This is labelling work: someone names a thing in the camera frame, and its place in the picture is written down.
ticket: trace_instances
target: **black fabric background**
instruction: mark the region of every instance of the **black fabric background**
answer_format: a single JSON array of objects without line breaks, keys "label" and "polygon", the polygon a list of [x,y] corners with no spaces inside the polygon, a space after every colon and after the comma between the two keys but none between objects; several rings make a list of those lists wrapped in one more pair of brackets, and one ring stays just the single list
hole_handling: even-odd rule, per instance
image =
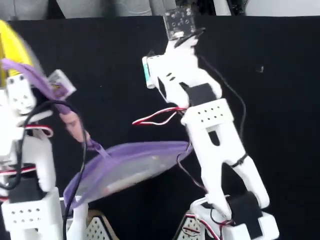
[{"label": "black fabric background", "polygon": [[[271,203],[267,211],[275,216],[281,239],[315,236],[320,200],[320,17],[199,17],[196,22],[207,29],[197,51],[246,102],[244,145],[268,190]],[[72,80],[77,92],[70,102],[82,113],[92,138],[104,147],[187,140],[178,118],[162,127],[131,126],[133,120],[166,107],[156,90],[145,87],[141,65],[142,56],[150,50],[165,50],[161,17],[19,21],[12,25],[31,45],[47,74],[60,68]],[[200,65],[208,70],[203,62]],[[227,89],[224,96],[238,126],[241,105]],[[80,168],[82,151],[57,116],[47,123],[55,130],[53,154],[62,192]],[[183,163],[200,179],[195,155]],[[226,194],[243,190],[227,167],[222,178]],[[105,213],[121,240],[170,240],[190,203],[202,196],[202,190],[174,167],[92,207]]]}]

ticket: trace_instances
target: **yellow object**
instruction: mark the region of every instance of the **yellow object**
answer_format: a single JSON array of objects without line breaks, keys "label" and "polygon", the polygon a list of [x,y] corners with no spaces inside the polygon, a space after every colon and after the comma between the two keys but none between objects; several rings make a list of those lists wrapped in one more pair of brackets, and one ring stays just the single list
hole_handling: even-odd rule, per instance
[{"label": "yellow object", "polygon": [[[33,66],[32,60],[23,41],[8,23],[0,20],[0,59],[2,58]],[[17,74],[19,74],[19,72],[14,69],[10,69],[8,71],[9,77]],[[0,75],[2,79],[1,86],[4,86],[5,83],[3,81],[6,78],[6,73],[3,69],[0,69]]]}]

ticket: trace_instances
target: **purple disc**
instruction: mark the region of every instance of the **purple disc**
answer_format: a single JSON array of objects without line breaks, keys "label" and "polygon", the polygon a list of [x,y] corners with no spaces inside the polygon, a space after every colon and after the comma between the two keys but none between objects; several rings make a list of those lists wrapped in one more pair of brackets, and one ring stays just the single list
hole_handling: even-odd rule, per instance
[{"label": "purple disc", "polygon": [[[109,196],[141,181],[153,178],[172,168],[179,160],[192,151],[185,141],[155,141],[125,143],[106,150],[107,158],[97,155],[84,168],[82,179],[73,200],[74,209],[82,203]],[[77,173],[64,190],[64,202],[67,203],[76,181]]]}]

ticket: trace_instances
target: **black wire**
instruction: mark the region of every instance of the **black wire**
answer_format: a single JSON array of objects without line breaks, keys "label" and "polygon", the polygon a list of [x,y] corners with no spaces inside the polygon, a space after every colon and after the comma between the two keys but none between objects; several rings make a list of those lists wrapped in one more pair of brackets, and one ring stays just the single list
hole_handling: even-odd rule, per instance
[{"label": "black wire", "polygon": [[186,150],[185,150],[184,152],[180,153],[180,154],[176,157],[176,163],[178,164],[179,168],[181,168],[181,169],[185,172],[185,174],[187,174],[187,175],[191,178],[191,180],[193,181],[193,183],[194,183],[196,186],[198,186],[199,188],[203,189],[205,192],[208,192],[207,189],[205,188],[205,186],[203,186],[201,183],[199,183],[199,182],[188,172],[188,170],[186,170],[186,169],[184,168],[184,166],[182,166],[182,164],[181,164],[181,162],[180,162],[180,160],[179,160],[179,157],[180,157],[182,154],[187,153],[188,150],[191,148],[191,146],[192,146],[192,144],[191,144],[191,141],[190,141],[190,138],[189,138],[189,143],[188,143],[188,146],[187,146]]},{"label": "black wire", "polygon": [[216,221],[216,220],[214,219],[214,217],[212,216],[213,210],[214,210],[213,208],[210,209],[210,218],[211,218],[211,220],[212,220],[215,224],[219,225],[219,230],[220,230],[220,236],[219,236],[219,238],[220,238],[220,240],[223,240],[223,235],[222,235],[223,227],[224,227],[225,225],[229,225],[230,222],[232,222],[232,220],[227,221],[227,222],[218,222],[218,221]]},{"label": "black wire", "polygon": [[224,85],[239,99],[239,101],[241,102],[242,108],[243,108],[243,114],[242,114],[242,118],[241,118],[241,122],[240,122],[240,128],[239,128],[239,136],[241,139],[241,142],[243,142],[243,138],[244,138],[244,127],[245,127],[245,120],[246,120],[246,116],[247,116],[247,106],[245,101],[243,100],[243,98],[236,92],[236,90],[234,90],[230,84],[227,82],[227,80],[225,79],[225,77],[221,74],[221,72],[218,71],[218,69],[216,69],[214,66],[212,66],[206,59],[204,56],[199,55],[199,57],[204,61],[204,63],[212,70],[214,71],[219,78],[223,81]]},{"label": "black wire", "polygon": [[82,155],[82,165],[81,165],[81,169],[80,169],[80,173],[79,173],[79,177],[78,177],[78,180],[73,188],[73,191],[71,193],[71,196],[70,196],[70,199],[68,200],[67,202],[67,205],[65,207],[65,212],[64,212],[64,216],[63,216],[63,226],[62,226],[62,232],[63,232],[63,240],[67,240],[67,219],[68,219],[68,213],[70,211],[70,207],[71,207],[71,204],[76,196],[76,193],[77,193],[77,190],[79,188],[79,185],[80,185],[80,181],[81,181],[81,178],[82,178],[82,175],[83,175],[83,172],[84,172],[84,169],[85,169],[85,160],[86,160],[86,152],[87,152],[87,135],[86,135],[86,130],[85,130],[85,127],[83,125],[83,121],[80,117],[80,115],[78,114],[78,112],[75,110],[75,108],[65,102],[65,101],[59,101],[59,100],[48,100],[48,101],[45,101],[44,103],[42,103],[41,105],[35,107],[31,112],[30,114],[28,115],[28,117],[26,118],[26,120],[24,121],[23,123],[23,135],[22,135],[22,139],[20,141],[20,144],[19,144],[19,148],[18,148],[18,151],[17,151],[17,168],[15,169],[16,170],[16,176],[14,178],[14,182],[11,183],[10,185],[8,186],[2,186],[0,185],[1,188],[5,189],[5,190],[12,190],[14,189],[19,183],[20,183],[20,180],[21,180],[21,172],[22,172],[22,148],[23,148],[23,143],[24,143],[24,140],[25,140],[25,137],[26,137],[26,126],[27,124],[29,123],[29,121],[31,120],[31,118],[40,113],[41,111],[43,111],[45,108],[47,108],[48,106],[51,106],[51,105],[64,105],[64,106],[67,106],[69,107],[73,112],[75,112],[78,117],[79,117],[79,121],[80,121],[80,126],[81,126],[81,131],[82,131],[82,135],[83,135],[83,155]]}]

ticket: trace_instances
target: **white robot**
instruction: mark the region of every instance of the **white robot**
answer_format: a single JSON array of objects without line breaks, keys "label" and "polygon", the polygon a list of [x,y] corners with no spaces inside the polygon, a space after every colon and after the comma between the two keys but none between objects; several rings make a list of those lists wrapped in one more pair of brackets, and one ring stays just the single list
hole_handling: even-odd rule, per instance
[{"label": "white robot", "polygon": [[[195,28],[189,8],[168,11],[164,21],[168,35],[165,53],[142,59],[146,85],[157,88],[167,103],[186,109],[181,124],[200,163],[207,191],[204,198],[191,204],[175,239],[277,239],[275,218],[261,211],[270,203],[268,193],[243,147],[221,86],[198,67],[194,47],[204,30]],[[211,140],[213,132],[218,144]],[[221,187],[223,163],[242,178],[246,194],[226,199]]]},{"label": "white robot", "polygon": [[[0,89],[0,183],[8,188],[0,189],[0,196],[8,197],[1,205],[2,215],[12,240],[62,240],[61,199],[56,187],[51,143],[41,128],[35,127],[32,135],[24,136],[23,123],[36,104],[31,85],[23,74],[6,78],[5,87]],[[50,115],[51,110],[42,111],[29,123]],[[21,153],[19,144],[23,137]],[[25,164],[35,166],[36,178],[22,175],[19,182],[15,182],[18,174],[11,166]],[[16,174],[14,180],[10,174],[3,174],[10,172]],[[87,239],[87,213],[86,204],[74,209],[68,239]]]}]

